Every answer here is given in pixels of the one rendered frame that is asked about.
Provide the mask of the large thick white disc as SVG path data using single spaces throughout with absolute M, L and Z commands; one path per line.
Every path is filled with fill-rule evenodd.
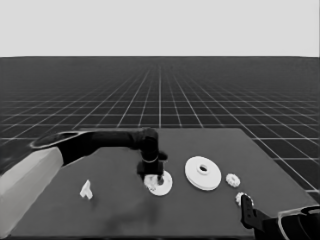
M 215 190 L 222 179 L 217 164 L 203 156 L 194 156 L 186 161 L 185 176 L 193 186 L 203 191 Z

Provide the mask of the white round carrier with hole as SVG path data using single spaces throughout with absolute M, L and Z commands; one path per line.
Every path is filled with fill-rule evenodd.
M 156 184 L 155 185 L 146 185 L 145 182 L 144 182 L 144 185 L 146 186 L 146 188 L 149 190 L 149 186 L 157 186 L 157 193 L 152 193 L 153 195 L 156 195 L 156 196 L 164 196 L 166 194 L 168 194 L 170 192 L 170 190 L 172 189 L 172 186 L 173 186 L 173 179 L 170 175 L 169 172 L 167 171 L 164 171 L 163 173 L 163 178 L 164 178 L 164 183 L 163 185 L 158 185 L 157 184 L 157 175 L 156 176 Z

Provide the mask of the small white T-shaped piece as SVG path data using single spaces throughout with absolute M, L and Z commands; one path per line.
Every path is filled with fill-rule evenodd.
M 91 182 L 87 180 L 81 188 L 80 196 L 91 200 L 93 198 L 93 192 L 91 190 Z

